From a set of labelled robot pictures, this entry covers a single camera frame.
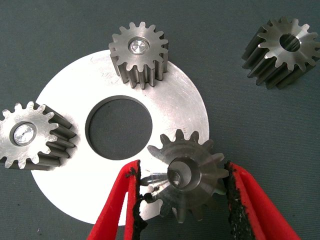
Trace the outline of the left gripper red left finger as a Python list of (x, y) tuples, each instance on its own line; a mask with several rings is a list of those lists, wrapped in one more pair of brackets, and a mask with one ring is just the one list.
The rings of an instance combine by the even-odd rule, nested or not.
[(107, 201), (93, 226), (89, 240), (114, 240), (118, 223), (127, 196), (124, 226), (125, 240), (139, 240), (141, 231), (148, 225), (140, 216), (140, 205), (144, 197), (140, 194), (140, 161), (131, 161), (120, 170)]

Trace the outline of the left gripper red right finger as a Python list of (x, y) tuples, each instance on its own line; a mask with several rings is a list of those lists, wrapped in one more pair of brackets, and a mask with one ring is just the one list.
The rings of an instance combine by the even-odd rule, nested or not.
[(227, 162), (224, 168), (234, 240), (299, 240), (300, 237), (276, 208), (255, 178), (243, 167)]

